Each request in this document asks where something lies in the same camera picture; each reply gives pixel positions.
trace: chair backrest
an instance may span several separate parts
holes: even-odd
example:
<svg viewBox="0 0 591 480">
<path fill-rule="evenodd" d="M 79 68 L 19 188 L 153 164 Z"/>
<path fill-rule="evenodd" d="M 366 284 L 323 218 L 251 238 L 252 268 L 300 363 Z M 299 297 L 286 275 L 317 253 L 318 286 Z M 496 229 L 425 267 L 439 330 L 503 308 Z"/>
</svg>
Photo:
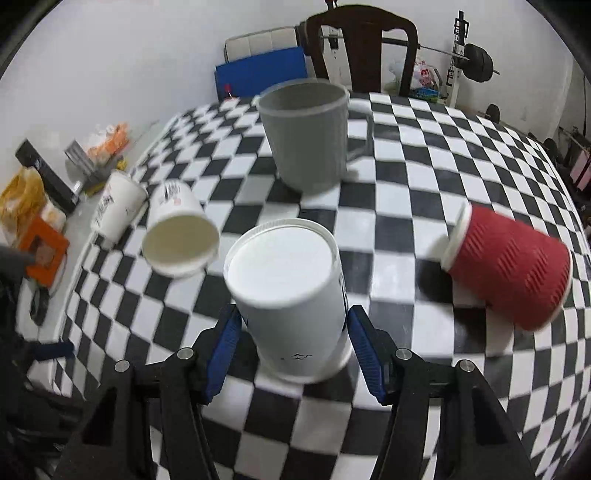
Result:
<svg viewBox="0 0 591 480">
<path fill-rule="evenodd" d="M 229 62 L 291 47 L 297 47 L 294 27 L 273 28 L 228 38 L 224 46 L 224 57 Z"/>
<path fill-rule="evenodd" d="M 368 5 L 344 5 L 310 17 L 306 21 L 306 38 L 310 57 L 317 77 L 328 79 L 322 56 L 322 25 L 340 28 L 349 58 L 351 82 L 354 92 L 379 92 L 382 88 L 382 33 L 404 30 L 408 48 L 400 95 L 408 96 L 417 57 L 417 27 L 410 20 L 386 10 Z"/>
</svg>

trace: checkered tablecloth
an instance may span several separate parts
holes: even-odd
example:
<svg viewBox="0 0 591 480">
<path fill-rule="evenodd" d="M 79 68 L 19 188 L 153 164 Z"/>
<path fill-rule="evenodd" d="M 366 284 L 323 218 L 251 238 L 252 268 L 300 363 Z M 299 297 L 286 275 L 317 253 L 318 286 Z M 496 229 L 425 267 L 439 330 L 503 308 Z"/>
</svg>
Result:
<svg viewBox="0 0 591 480">
<path fill-rule="evenodd" d="M 350 304 L 363 305 L 376 327 L 425 359 L 471 359 L 506 408 L 536 474 L 550 478 L 578 445 L 591 410 L 589 246 L 572 201 L 540 145 L 521 134 L 420 100 L 365 99 L 374 112 L 375 158 L 351 165 L 354 183 L 316 196 L 293 192 L 278 178 L 250 100 L 173 119 L 132 175 L 150 193 L 165 179 L 187 182 L 221 231 L 220 259 L 182 280 L 153 272 L 141 254 L 147 211 L 114 249 L 96 239 L 67 300 L 63 338 L 74 342 L 76 358 L 59 362 L 55 388 L 88 396 L 119 359 L 157 362 L 192 345 L 230 301 L 222 278 L 230 246 L 257 224 L 306 218 L 333 232 Z M 363 143 L 365 130 L 361 117 L 350 118 L 350 148 Z M 466 199 L 571 250 L 571 292 L 544 329 L 514 329 L 442 272 L 438 258 Z M 328 381 L 287 384 L 259 368 L 246 332 L 222 392 L 203 408 L 223 480 L 369 478 L 388 416 L 354 356 Z M 155 418 L 162 480 L 168 472 L 159 428 Z M 433 476 L 438 432 L 433 403 L 424 478 Z"/>
</svg>

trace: wooden chair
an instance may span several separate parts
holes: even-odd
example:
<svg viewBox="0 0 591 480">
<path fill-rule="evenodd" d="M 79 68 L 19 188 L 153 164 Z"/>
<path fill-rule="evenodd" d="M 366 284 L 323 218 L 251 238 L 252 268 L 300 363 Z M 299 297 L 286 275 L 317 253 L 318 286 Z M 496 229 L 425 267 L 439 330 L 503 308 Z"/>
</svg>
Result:
<svg viewBox="0 0 591 480">
<path fill-rule="evenodd" d="M 347 48 L 354 92 L 380 92 L 382 89 L 382 33 L 404 30 L 408 48 L 400 95 L 408 96 L 417 57 L 417 27 L 406 18 L 369 5 L 344 5 L 310 17 L 306 21 L 306 37 L 316 76 L 328 79 L 321 45 L 322 25 L 340 28 Z"/>
</svg>

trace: paper cup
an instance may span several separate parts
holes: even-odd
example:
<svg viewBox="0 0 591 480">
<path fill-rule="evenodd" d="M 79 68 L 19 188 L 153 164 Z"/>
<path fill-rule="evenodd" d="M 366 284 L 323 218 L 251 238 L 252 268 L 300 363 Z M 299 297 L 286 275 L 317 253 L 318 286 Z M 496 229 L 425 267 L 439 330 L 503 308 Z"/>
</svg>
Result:
<svg viewBox="0 0 591 480">
<path fill-rule="evenodd" d="M 326 228 L 303 219 L 257 226 L 232 246 L 223 276 L 269 371 L 312 383 L 347 363 L 345 281 Z"/>
<path fill-rule="evenodd" d="M 118 170 L 111 173 L 90 221 L 90 228 L 105 237 L 103 247 L 119 241 L 146 198 L 146 189 L 128 175 Z"/>
<path fill-rule="evenodd" d="M 565 244 L 470 204 L 460 213 L 441 267 L 524 330 L 556 317 L 573 277 Z"/>
<path fill-rule="evenodd" d="M 142 243 L 156 272 L 169 277 L 197 273 L 217 256 L 219 240 L 217 227 L 185 182 L 169 180 L 156 189 Z"/>
</svg>

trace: red paper cup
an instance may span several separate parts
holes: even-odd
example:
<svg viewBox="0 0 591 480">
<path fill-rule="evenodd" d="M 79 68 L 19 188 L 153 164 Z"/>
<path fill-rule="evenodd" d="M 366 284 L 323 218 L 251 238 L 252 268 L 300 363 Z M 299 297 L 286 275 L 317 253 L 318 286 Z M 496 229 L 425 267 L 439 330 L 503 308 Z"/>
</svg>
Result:
<svg viewBox="0 0 591 480">
<path fill-rule="evenodd" d="M 470 204 L 460 212 L 441 267 L 524 330 L 556 317 L 573 278 L 565 244 Z"/>
</svg>

